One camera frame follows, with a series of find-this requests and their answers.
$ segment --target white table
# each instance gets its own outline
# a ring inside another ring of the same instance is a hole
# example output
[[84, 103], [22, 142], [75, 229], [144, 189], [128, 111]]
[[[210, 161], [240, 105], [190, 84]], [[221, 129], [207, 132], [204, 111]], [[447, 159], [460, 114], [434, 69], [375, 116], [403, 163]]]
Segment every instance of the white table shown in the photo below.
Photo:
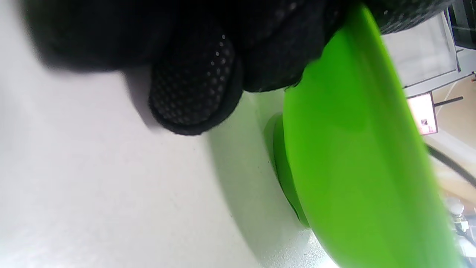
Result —
[[16, 2], [0, 1], [0, 267], [335, 266], [269, 160], [282, 92], [244, 95], [207, 135], [174, 135], [150, 123], [146, 70], [45, 69]]

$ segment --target speckled white surface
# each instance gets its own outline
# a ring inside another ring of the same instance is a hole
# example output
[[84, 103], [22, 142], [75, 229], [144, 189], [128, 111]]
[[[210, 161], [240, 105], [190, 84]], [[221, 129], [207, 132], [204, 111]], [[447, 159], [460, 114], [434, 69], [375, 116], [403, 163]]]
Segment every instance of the speckled white surface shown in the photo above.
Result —
[[208, 135], [173, 135], [141, 107], [145, 70], [45, 69], [15, 3], [0, 1], [1, 268], [335, 266], [269, 161], [281, 93], [245, 95]]

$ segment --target black glove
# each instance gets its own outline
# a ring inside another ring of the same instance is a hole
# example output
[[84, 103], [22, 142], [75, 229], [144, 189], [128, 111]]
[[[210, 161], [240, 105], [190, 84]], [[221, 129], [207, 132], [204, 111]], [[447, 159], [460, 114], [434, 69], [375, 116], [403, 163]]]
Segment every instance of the black glove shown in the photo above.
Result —
[[[149, 106], [164, 127], [197, 135], [224, 121], [243, 90], [299, 82], [356, 0], [26, 0], [49, 63], [86, 71], [152, 64]], [[411, 28], [451, 0], [365, 0], [382, 33]]]

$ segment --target screen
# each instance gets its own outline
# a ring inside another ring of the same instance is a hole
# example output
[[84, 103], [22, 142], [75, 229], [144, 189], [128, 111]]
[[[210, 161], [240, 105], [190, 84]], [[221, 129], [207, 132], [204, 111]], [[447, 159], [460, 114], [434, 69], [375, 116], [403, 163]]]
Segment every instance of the screen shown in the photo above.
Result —
[[416, 127], [421, 135], [428, 135], [438, 132], [436, 124], [435, 107], [433, 106], [433, 95], [431, 92], [411, 97], [407, 99], [408, 106], [415, 120]]

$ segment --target green plastic object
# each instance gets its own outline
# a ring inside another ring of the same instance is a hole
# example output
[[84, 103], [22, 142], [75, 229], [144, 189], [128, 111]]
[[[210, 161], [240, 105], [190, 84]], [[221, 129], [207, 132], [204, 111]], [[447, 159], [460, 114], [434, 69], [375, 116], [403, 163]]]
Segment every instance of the green plastic object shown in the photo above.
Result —
[[342, 268], [461, 267], [402, 86], [364, 7], [286, 90], [283, 191]]

